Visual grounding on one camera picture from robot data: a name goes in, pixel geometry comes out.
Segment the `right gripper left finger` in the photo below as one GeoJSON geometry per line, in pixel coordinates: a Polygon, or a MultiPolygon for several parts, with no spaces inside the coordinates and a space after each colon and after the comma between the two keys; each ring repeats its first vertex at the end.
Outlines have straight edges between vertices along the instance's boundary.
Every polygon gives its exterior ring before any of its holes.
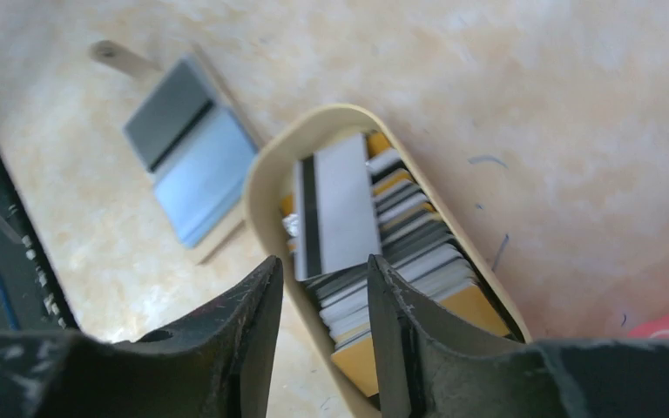
{"type": "Polygon", "coordinates": [[[0,332],[0,417],[263,417],[283,284],[270,256],[136,341],[0,332]]]}

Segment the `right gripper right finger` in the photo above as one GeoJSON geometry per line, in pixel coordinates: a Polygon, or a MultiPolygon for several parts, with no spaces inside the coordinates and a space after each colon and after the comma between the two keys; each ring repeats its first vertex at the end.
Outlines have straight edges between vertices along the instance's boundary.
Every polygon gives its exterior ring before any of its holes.
{"type": "Polygon", "coordinates": [[[489,334],[368,259],[385,417],[669,417],[669,340],[489,334]]]}

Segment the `grey white credit card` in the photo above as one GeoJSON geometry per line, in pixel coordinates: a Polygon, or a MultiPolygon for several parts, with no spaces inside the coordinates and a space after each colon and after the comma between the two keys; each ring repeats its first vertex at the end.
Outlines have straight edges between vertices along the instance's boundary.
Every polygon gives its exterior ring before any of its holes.
{"type": "Polygon", "coordinates": [[[294,164],[298,281],[338,273],[382,253],[367,156],[365,138],[356,133],[294,164]]]}

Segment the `beige tray of cards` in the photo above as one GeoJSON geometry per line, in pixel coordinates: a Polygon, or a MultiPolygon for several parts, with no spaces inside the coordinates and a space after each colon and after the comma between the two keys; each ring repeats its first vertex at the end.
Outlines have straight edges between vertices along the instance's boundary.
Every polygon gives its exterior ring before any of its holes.
{"type": "Polygon", "coordinates": [[[288,255],[281,223],[280,201],[291,192],[294,162],[357,131],[371,130],[384,133],[399,151],[407,169],[456,236],[464,255],[477,271],[484,294],[509,330],[524,343],[534,340],[517,305],[464,231],[443,194],[432,185],[405,144],[380,118],[366,108],[346,103],[326,104],[302,113],[280,135],[265,144],[248,173],[243,193],[246,224],[266,254],[281,258],[285,295],[302,320],[317,357],[323,361],[328,379],[336,385],[339,396],[355,417],[377,417],[380,413],[329,359],[334,344],[315,312],[313,302],[294,278],[294,263],[288,255]]]}

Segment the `beige card holder wallet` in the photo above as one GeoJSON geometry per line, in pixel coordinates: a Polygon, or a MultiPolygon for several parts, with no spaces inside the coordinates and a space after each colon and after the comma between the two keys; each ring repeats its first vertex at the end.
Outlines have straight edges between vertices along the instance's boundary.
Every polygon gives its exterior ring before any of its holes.
{"type": "Polygon", "coordinates": [[[191,44],[167,70],[112,40],[92,44],[89,54],[94,62],[149,85],[142,102],[179,60],[191,58],[197,63],[214,107],[155,172],[147,173],[153,196],[179,243],[194,263],[206,262],[244,222],[243,187],[263,145],[260,134],[199,44],[191,44]]]}

